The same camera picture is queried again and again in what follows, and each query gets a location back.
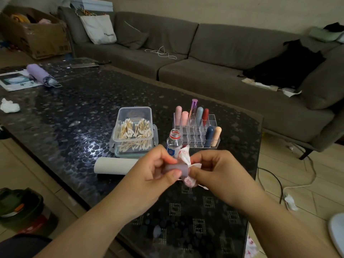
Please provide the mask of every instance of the sofa leg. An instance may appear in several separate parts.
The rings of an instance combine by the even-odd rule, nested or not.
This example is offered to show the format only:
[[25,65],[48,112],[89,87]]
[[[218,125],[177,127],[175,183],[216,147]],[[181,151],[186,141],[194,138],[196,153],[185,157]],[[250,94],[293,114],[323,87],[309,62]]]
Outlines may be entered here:
[[303,155],[299,158],[300,160],[304,160],[310,153],[313,152],[312,149],[305,149],[306,151],[303,153]]

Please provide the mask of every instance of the lipstick organizer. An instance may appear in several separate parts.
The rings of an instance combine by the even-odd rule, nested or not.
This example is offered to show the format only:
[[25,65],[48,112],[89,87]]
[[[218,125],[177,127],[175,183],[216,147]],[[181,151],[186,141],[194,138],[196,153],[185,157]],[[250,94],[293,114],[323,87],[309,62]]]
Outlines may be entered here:
[[182,119],[180,119],[180,125],[176,125],[175,123],[175,113],[173,113],[173,128],[180,131],[181,138],[183,139],[183,146],[189,145],[190,147],[215,149],[220,143],[220,138],[215,141],[205,139],[207,128],[209,126],[217,127],[214,114],[209,114],[208,119],[201,120],[200,123],[196,123],[195,114],[188,118],[187,121],[184,120],[184,123]]

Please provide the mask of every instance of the black cable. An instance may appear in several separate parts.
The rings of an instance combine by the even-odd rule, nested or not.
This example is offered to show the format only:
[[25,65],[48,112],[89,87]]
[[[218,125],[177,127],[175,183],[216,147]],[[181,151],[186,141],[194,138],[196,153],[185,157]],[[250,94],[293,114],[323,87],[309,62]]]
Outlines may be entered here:
[[283,187],[282,187],[281,181],[279,181],[278,177],[275,176],[275,174],[272,173],[271,171],[269,171],[269,170],[267,170],[267,169],[264,169],[264,168],[260,168],[260,167],[258,167],[258,169],[263,169],[263,170],[269,172],[270,174],[272,174],[272,175],[277,179],[277,181],[278,181],[278,183],[280,184],[280,187],[281,187],[281,196],[280,196],[280,204],[281,204],[282,198],[283,198]]

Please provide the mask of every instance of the cardboard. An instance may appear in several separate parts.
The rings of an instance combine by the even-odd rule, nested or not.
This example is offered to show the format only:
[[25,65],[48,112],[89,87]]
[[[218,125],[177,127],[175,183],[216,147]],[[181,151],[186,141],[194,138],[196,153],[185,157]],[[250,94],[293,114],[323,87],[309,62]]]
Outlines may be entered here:
[[[30,15],[40,21],[45,18],[51,24],[20,23],[11,14]],[[0,31],[5,39],[18,46],[34,59],[43,59],[71,52],[66,26],[58,18],[34,8],[8,5],[0,14]]]

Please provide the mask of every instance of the hand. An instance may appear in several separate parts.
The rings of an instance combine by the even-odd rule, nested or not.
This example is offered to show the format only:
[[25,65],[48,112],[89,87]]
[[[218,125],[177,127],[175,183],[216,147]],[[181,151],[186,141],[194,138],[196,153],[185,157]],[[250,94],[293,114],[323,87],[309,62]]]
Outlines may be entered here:
[[176,164],[162,145],[150,150],[131,168],[109,194],[116,203],[123,225],[146,212],[159,196],[182,175],[179,169],[161,175],[165,164]]
[[201,163],[202,169],[191,167],[189,176],[234,208],[245,212],[252,194],[262,191],[227,150],[202,150],[190,159],[192,164]]

